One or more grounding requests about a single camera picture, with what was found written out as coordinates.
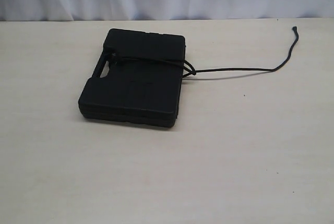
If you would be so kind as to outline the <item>black plastic carry case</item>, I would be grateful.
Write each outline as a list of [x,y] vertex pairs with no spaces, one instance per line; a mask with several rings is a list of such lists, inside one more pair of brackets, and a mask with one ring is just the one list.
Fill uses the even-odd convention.
[[110,29],[79,97],[87,119],[170,128],[180,101],[185,37]]

